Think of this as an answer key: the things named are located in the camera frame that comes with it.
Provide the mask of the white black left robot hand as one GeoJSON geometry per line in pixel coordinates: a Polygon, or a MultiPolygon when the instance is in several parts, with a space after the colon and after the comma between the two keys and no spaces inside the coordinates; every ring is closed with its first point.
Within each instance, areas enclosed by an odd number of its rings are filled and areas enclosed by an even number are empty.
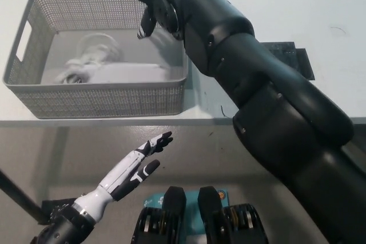
{"type": "Polygon", "coordinates": [[[151,155],[162,152],[172,140],[172,132],[168,131],[129,152],[105,175],[96,189],[77,198],[72,208],[92,225],[98,223],[108,204],[127,196],[159,167],[160,162],[156,159],[145,166],[141,164],[151,155]]]}

